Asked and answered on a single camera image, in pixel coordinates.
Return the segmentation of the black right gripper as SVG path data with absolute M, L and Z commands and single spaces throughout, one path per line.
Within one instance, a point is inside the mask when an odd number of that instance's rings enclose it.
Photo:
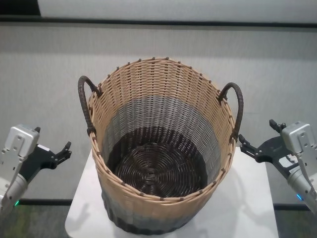
M 269 120 L 269 126 L 277 133 L 281 134 L 285 128 L 285 123 L 278 124 L 273 119 Z M 291 170 L 298 167 L 298 163 L 284 167 L 279 160 L 291 155 L 291 151 L 285 146 L 281 137 L 274 137 L 265 141 L 259 148 L 256 148 L 248 142 L 241 134 L 238 135 L 241 143 L 240 150 L 244 154 L 255 159 L 257 163 L 271 163 L 285 178 L 289 178 Z

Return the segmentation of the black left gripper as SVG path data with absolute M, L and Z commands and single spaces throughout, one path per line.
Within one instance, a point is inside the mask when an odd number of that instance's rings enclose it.
M 40 133 L 41 128 L 36 127 L 34 130 L 37 133 Z M 70 147 L 71 142 L 68 141 L 64 148 L 55 154 L 51 150 L 47 151 L 39 146 L 36 146 L 34 151 L 23 162 L 19 174 L 23 176 L 27 183 L 30 183 L 40 170 L 54 170 L 57 165 L 69 159 L 72 154 Z

